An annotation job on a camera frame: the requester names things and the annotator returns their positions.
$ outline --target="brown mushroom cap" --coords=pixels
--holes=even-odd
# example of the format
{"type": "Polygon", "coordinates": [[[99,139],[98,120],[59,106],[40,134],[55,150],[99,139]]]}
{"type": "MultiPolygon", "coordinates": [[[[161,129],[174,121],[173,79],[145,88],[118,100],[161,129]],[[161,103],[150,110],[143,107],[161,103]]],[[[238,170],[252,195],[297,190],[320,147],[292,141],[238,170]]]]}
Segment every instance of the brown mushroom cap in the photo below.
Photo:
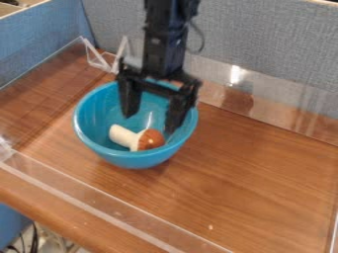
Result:
{"type": "Polygon", "coordinates": [[[157,129],[147,129],[139,140],[138,150],[149,150],[166,144],[165,136],[157,129]]]}

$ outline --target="wooden table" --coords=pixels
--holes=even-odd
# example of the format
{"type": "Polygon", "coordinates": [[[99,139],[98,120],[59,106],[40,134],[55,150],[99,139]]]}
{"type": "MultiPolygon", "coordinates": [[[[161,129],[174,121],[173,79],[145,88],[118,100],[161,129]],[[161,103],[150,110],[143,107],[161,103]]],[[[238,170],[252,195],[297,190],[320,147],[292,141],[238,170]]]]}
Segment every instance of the wooden table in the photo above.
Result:
{"type": "MultiPolygon", "coordinates": [[[[0,134],[14,147],[234,252],[326,252],[338,148],[201,103],[197,131],[174,158],[151,170],[117,168],[71,126],[78,100],[113,79],[75,46],[3,90],[0,134]]],[[[93,252],[165,252],[3,170],[0,202],[93,252]]]]}

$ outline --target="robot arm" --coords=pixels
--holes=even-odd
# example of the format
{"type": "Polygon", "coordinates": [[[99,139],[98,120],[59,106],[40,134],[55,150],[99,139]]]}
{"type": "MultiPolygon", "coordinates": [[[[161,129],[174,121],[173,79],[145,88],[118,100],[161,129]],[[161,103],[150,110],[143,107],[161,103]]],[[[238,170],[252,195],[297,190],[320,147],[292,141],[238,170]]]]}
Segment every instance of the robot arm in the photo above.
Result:
{"type": "Polygon", "coordinates": [[[166,132],[181,127],[186,113],[195,106],[202,82],[183,71],[189,22],[197,16],[201,0],[146,0],[146,40],[143,66],[135,69],[121,60],[118,75],[122,110],[129,118],[141,108],[143,91],[169,98],[166,132]],[[178,91],[147,80],[179,81],[178,91]]]}

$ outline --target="teal plastic bowl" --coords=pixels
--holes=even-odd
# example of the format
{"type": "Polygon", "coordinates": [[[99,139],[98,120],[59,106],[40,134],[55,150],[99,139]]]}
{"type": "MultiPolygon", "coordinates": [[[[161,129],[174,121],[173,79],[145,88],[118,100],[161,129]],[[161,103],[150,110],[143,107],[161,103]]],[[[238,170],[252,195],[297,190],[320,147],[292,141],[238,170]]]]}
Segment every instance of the teal plastic bowl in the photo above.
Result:
{"type": "MultiPolygon", "coordinates": [[[[177,89],[169,83],[158,84],[177,89]]],[[[110,140],[109,131],[118,124],[133,132],[146,128],[165,132],[169,104],[169,99],[145,92],[139,113],[126,119],[121,110],[118,83],[109,83],[91,91],[77,106],[73,118],[77,135],[111,164],[129,169],[151,168],[173,157],[190,138],[198,122],[197,109],[189,111],[182,127],[167,137],[167,144],[159,148],[131,152],[110,140]]]]}

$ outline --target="bowl rim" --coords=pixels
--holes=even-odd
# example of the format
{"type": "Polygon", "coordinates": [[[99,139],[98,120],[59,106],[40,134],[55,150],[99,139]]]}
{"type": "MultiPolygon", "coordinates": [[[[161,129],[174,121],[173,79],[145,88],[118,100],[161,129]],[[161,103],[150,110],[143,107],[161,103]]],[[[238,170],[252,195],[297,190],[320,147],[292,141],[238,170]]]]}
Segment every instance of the bowl rim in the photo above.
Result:
{"type": "MultiPolygon", "coordinates": [[[[175,86],[173,86],[170,83],[165,82],[165,81],[161,81],[161,82],[157,82],[158,84],[161,85],[165,85],[173,89],[177,89],[175,86]]],[[[85,134],[85,132],[82,131],[81,129],[81,126],[79,126],[79,112],[81,112],[81,109],[86,103],[86,101],[98,93],[101,92],[102,90],[107,89],[110,86],[113,85],[118,85],[118,81],[113,81],[105,85],[102,85],[101,87],[95,88],[91,92],[89,92],[86,94],[86,96],[81,99],[77,107],[75,107],[75,111],[74,111],[74,114],[73,114],[73,127],[74,127],[74,130],[75,130],[75,133],[79,137],[79,139],[82,140],[82,142],[90,147],[93,148],[94,150],[97,150],[99,153],[102,154],[106,154],[106,155],[111,155],[111,156],[119,156],[119,157],[129,157],[129,158],[133,158],[133,157],[145,157],[145,156],[153,156],[158,153],[165,153],[166,151],[177,148],[178,146],[182,146],[182,144],[186,142],[186,140],[190,138],[190,136],[193,135],[194,133],[194,130],[197,128],[197,123],[198,123],[198,110],[197,108],[194,107],[193,109],[190,109],[189,113],[191,114],[191,119],[190,119],[190,122],[189,124],[191,125],[191,128],[189,129],[189,133],[187,135],[175,143],[169,143],[166,144],[165,146],[162,147],[158,147],[155,149],[151,149],[151,150],[146,150],[146,151],[138,151],[138,152],[131,152],[131,151],[122,151],[122,150],[115,150],[115,149],[111,149],[109,147],[105,147],[103,145],[98,144],[94,140],[91,140],[87,135],[85,134]]]]}

